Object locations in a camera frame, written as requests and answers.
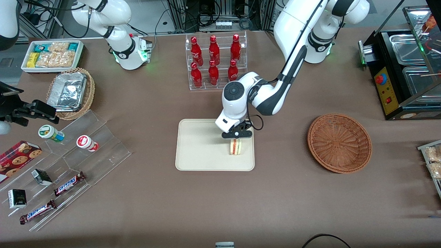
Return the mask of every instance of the snickers bar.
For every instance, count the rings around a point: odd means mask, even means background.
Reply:
[[[37,216],[41,216],[51,209],[56,209],[54,200],[50,200],[47,204],[35,209],[34,211],[20,217],[20,224],[24,225]]]
[[[72,179],[70,179],[65,184],[58,187],[58,189],[54,189],[55,196],[59,196],[59,195],[63,194],[64,192],[68,191],[75,184],[79,183],[84,178],[86,178],[86,176],[83,174],[82,171],[79,174],[76,174]]]

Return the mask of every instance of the table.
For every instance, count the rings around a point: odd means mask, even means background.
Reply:
[[[96,83],[92,109],[133,154],[38,232],[0,212],[0,246],[191,247],[217,241],[236,247],[301,247],[330,233],[353,247],[440,247],[440,199],[416,147],[440,139],[439,120],[384,121],[375,85],[360,67],[357,41],[374,28],[343,28],[321,64],[304,64],[281,111],[255,132],[250,172],[184,172],[175,168],[178,123],[217,118],[221,92],[190,92],[185,35],[158,37],[150,64],[123,70],[104,39],[85,39],[81,63]],[[284,64],[274,39],[247,32],[249,71],[273,79]],[[23,73],[23,100],[45,99],[54,75]],[[306,134],[319,115],[358,120],[373,143],[370,163],[342,175],[322,168]],[[42,143],[31,120],[1,137]],[[61,121],[61,129],[69,122]],[[340,247],[320,238],[311,247]]]

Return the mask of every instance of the yellow control panel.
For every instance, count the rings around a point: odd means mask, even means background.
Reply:
[[[378,94],[380,95],[383,109],[385,114],[388,115],[397,109],[399,105],[395,92],[393,91],[392,84],[390,83],[389,74],[387,73],[386,67],[375,75],[374,80],[378,89]]]

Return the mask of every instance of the coca-cola bottle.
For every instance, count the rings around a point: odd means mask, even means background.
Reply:
[[[233,35],[233,43],[231,44],[231,59],[236,60],[238,63],[240,60],[240,43],[239,43],[239,35],[234,34]]]
[[[230,81],[235,81],[237,79],[237,74],[239,71],[237,70],[236,60],[230,61],[230,67],[228,68],[228,79]]]
[[[196,88],[202,87],[202,74],[195,62],[191,63],[191,79]]]
[[[210,68],[208,69],[210,74],[210,84],[216,86],[219,80],[219,69],[216,67],[215,60],[210,60]]]
[[[191,37],[191,56],[193,57],[193,62],[196,62],[198,66],[202,66],[204,64],[204,60],[202,59],[202,50],[198,44],[198,40],[196,37]]]
[[[210,52],[210,60],[214,60],[216,65],[221,63],[221,56],[219,51],[219,45],[216,42],[216,36],[210,36],[210,48],[208,48]]]

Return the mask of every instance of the wicker basket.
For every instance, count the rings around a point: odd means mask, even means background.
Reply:
[[[372,143],[363,126],[337,113],[322,115],[311,124],[308,146],[322,166],[337,173],[361,170],[372,156]]]
[[[80,118],[90,109],[90,106],[92,105],[93,94],[95,93],[95,82],[93,81],[93,78],[90,76],[88,71],[82,68],[75,68],[72,70],[64,71],[61,74],[75,73],[75,72],[84,73],[87,76],[86,92],[83,97],[83,105],[81,109],[77,112],[57,112],[56,116],[58,116],[60,119],[63,120],[75,120],[77,118]],[[52,80],[51,86],[49,87],[49,91],[46,94],[46,101],[49,99],[49,95],[51,94],[54,81],[55,79]]]

